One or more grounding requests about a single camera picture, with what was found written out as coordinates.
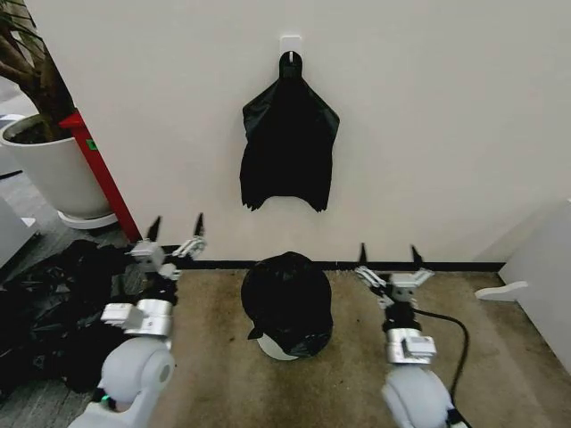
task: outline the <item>tree trunk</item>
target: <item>tree trunk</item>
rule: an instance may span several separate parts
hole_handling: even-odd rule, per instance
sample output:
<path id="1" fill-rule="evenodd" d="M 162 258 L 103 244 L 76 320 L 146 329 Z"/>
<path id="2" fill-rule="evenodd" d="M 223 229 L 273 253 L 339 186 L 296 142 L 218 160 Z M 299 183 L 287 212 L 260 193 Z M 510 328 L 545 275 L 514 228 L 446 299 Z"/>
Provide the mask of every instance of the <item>tree trunk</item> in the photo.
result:
<path id="1" fill-rule="evenodd" d="M 59 123 L 70 116 L 75 107 L 70 92 L 47 51 L 41 74 L 36 74 L 31 82 L 20 85 L 20 89 L 34 103 L 42 118 L 46 142 L 69 136 L 69 132 L 61 129 Z"/>

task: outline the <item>black plastic bag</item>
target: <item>black plastic bag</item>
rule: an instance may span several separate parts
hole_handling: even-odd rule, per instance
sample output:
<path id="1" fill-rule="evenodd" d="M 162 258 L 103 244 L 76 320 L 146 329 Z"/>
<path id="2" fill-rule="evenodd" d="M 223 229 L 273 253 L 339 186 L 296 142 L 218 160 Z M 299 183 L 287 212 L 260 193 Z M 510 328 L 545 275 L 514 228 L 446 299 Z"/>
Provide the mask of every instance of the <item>black plastic bag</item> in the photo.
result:
<path id="1" fill-rule="evenodd" d="M 296 196 L 325 210 L 339 117 L 303 80 L 302 57 L 284 53 L 279 79 L 243 114 L 242 203 L 257 210 L 271 196 Z"/>
<path id="2" fill-rule="evenodd" d="M 242 305 L 254 324 L 248 339 L 266 334 L 288 355 L 316 355 L 331 338 L 329 281 L 296 252 L 257 263 L 242 284 Z"/>
<path id="3" fill-rule="evenodd" d="M 96 387 L 102 354 L 125 340 L 100 317 L 112 277 L 131 262 L 125 249 L 78 240 L 0 287 L 0 395 L 32 377 Z"/>

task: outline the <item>white planter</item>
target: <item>white planter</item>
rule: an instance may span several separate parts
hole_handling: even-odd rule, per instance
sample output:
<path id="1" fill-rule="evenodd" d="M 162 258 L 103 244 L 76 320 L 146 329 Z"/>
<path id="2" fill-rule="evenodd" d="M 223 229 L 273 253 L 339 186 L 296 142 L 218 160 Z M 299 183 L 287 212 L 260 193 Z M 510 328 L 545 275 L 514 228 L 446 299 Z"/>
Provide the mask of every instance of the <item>white planter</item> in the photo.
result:
<path id="1" fill-rule="evenodd" d="M 6 140 L 38 121 L 36 115 L 7 126 L 0 134 L 0 144 L 18 161 L 46 200 L 60 211 L 60 218 L 68 226 L 93 228 L 116 221 L 75 138 L 42 144 Z"/>

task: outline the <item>carpet floor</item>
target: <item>carpet floor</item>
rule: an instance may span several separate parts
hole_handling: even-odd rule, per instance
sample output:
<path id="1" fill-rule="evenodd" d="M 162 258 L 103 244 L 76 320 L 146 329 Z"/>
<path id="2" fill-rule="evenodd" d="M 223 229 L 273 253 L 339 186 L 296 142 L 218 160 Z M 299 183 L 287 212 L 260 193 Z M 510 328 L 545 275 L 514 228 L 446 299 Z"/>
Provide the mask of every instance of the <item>carpet floor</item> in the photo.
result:
<path id="1" fill-rule="evenodd" d="M 381 398 L 383 315 L 355 275 L 329 273 L 334 333 L 316 357 L 279 362 L 263 354 L 240 301 L 244 271 L 191 271 L 179 283 L 175 375 L 151 426 L 394 427 Z M 492 274 L 438 274 L 418 291 L 422 309 L 458 317 L 471 332 L 457 402 L 474 427 L 556 428 L 571 420 L 571 378 L 515 303 L 481 302 Z M 450 384 L 460 329 L 424 318 L 436 341 L 434 371 Z"/>

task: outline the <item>white base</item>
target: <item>white base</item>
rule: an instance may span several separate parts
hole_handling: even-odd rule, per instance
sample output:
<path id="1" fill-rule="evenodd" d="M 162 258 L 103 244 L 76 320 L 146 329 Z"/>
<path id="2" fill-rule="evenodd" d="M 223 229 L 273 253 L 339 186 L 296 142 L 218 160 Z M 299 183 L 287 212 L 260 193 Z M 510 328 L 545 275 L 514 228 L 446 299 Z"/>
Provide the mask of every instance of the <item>white base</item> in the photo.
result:
<path id="1" fill-rule="evenodd" d="M 517 301 L 525 288 L 526 281 L 517 281 L 503 287 L 483 288 L 474 294 L 479 300 Z"/>
<path id="2" fill-rule="evenodd" d="M 105 227 L 117 223 L 117 216 L 112 213 L 100 218 L 74 218 L 66 216 L 61 211 L 57 211 L 57 215 L 60 220 L 67 227 L 72 229 L 88 230 L 88 229 L 98 229 L 99 227 Z"/>
<path id="3" fill-rule="evenodd" d="M 268 356 L 272 357 L 273 359 L 277 359 L 279 361 L 292 361 L 294 359 L 298 359 L 299 357 L 295 357 L 293 355 L 287 355 L 282 349 L 279 347 L 277 343 L 274 342 L 272 338 L 264 334 L 260 339 L 256 339 L 258 344 L 260 345 L 261 350 L 264 351 Z"/>

